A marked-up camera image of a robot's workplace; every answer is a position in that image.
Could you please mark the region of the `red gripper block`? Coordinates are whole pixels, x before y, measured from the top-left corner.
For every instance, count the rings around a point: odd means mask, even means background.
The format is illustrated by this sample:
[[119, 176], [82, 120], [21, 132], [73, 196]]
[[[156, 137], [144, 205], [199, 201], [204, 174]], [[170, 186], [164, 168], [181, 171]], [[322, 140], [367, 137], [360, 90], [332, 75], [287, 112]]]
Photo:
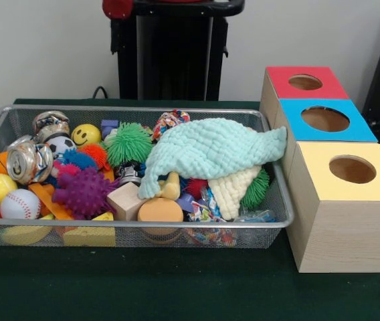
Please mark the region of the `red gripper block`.
[[103, 0], [102, 10], [109, 19], [127, 19], [132, 13], [133, 0]]

